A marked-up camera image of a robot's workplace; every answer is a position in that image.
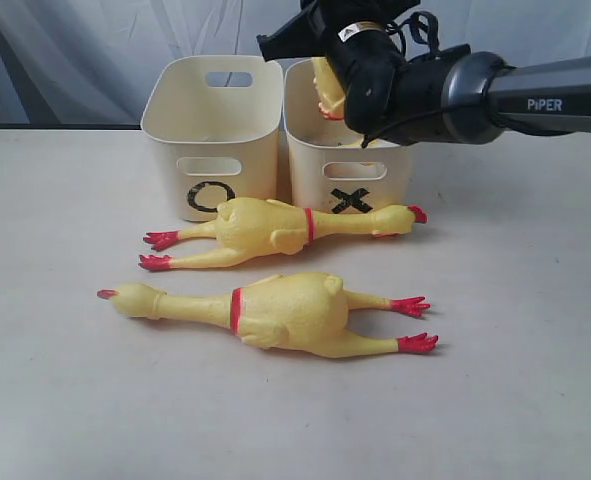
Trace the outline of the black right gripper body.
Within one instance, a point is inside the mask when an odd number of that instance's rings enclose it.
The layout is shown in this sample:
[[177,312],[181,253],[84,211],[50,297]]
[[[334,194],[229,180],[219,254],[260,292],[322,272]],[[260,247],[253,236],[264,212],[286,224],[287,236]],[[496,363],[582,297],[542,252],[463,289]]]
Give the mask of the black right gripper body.
[[315,43],[323,50],[344,92],[343,120],[369,134],[389,114],[396,75],[405,55],[386,28],[417,1],[302,1]]

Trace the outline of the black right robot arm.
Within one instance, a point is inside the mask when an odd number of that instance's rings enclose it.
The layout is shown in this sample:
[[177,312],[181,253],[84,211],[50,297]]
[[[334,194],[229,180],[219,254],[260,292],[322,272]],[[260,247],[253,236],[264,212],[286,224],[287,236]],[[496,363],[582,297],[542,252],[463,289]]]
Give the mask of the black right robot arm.
[[340,96],[323,112],[365,143],[591,133],[591,57],[514,67],[466,44],[442,48],[438,31],[415,1],[304,1],[257,43],[268,61],[325,60]]

